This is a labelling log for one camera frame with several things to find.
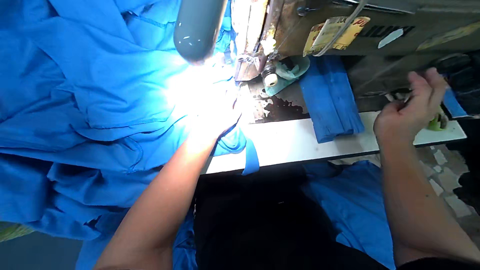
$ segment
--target left hand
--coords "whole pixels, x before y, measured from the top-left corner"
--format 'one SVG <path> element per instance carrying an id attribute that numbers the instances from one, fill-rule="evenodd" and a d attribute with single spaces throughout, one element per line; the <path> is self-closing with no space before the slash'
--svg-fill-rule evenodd
<path id="1" fill-rule="evenodd" d="M 242 113 L 240 91 L 230 89 L 224 95 L 210 98 L 198 118 L 196 131 L 217 139 L 225 131 L 237 123 Z"/>

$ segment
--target blue fabric strip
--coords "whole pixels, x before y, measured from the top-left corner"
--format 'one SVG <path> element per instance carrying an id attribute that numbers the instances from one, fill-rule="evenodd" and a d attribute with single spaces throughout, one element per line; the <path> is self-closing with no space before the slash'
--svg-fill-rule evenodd
<path id="1" fill-rule="evenodd" d="M 468 116 L 468 113 L 460 106 L 455 98 L 455 93 L 451 88 L 447 88 L 444 96 L 444 105 L 452 115 L 452 117 Z"/>
<path id="2" fill-rule="evenodd" d="M 253 172 L 257 172 L 260 169 L 260 163 L 258 162 L 257 149 L 253 145 L 253 141 L 247 139 L 247 145 L 245 146 L 245 169 L 241 175 L 247 175 Z"/>

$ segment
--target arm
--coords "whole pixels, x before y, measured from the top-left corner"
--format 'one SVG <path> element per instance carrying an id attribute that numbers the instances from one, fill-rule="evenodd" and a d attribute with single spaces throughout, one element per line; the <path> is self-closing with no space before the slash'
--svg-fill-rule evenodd
<path id="1" fill-rule="evenodd" d="M 222 115 L 206 114 L 130 208 L 95 269 L 171 269 L 172 245 L 188 212 L 197 180 L 218 135 L 240 116 L 224 102 Z"/>
<path id="2" fill-rule="evenodd" d="M 435 69 L 426 80 L 408 75 L 413 97 L 407 106 L 388 104 L 375 121 L 384 171 L 385 210 L 397 266 L 425 257 L 480 262 L 480 251 L 444 208 L 423 175 L 415 135 L 438 110 L 446 82 Z"/>

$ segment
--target right hand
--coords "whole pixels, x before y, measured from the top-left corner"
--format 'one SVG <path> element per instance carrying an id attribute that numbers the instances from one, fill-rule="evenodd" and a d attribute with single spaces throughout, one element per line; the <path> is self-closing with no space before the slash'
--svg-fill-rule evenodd
<path id="1" fill-rule="evenodd" d="M 436 68 L 428 69 L 425 78 L 410 72 L 408 80 L 413 90 L 406 105 L 389 103 L 375 120 L 373 130 L 380 147 L 388 142 L 412 144 L 417 133 L 438 112 L 448 86 Z"/>

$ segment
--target hand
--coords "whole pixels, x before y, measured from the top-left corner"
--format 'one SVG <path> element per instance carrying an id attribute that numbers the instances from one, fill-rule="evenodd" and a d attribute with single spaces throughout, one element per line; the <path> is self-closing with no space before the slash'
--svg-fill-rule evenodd
<path id="1" fill-rule="evenodd" d="M 373 130 L 380 147 L 388 142 L 412 144 L 417 133 L 434 118 L 444 98 L 447 83 L 435 68 L 428 69 L 425 78 L 410 72 L 408 80 L 413 89 L 408 102 L 387 104 L 375 120 Z"/>
<path id="2" fill-rule="evenodd" d="M 237 89 L 229 89 L 226 93 L 211 95 L 208 103 L 196 120 L 197 133 L 215 140 L 237 123 L 242 113 L 240 93 Z"/>

